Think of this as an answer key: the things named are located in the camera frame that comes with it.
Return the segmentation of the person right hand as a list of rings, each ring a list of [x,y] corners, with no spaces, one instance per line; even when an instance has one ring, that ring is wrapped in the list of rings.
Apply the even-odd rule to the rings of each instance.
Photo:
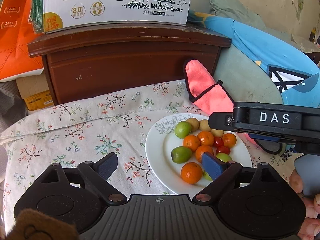
[[[319,194],[313,199],[303,196],[303,181],[296,170],[293,170],[291,173],[289,185],[300,196],[306,208],[306,218],[304,219],[298,236],[300,239],[313,240],[319,234]]]

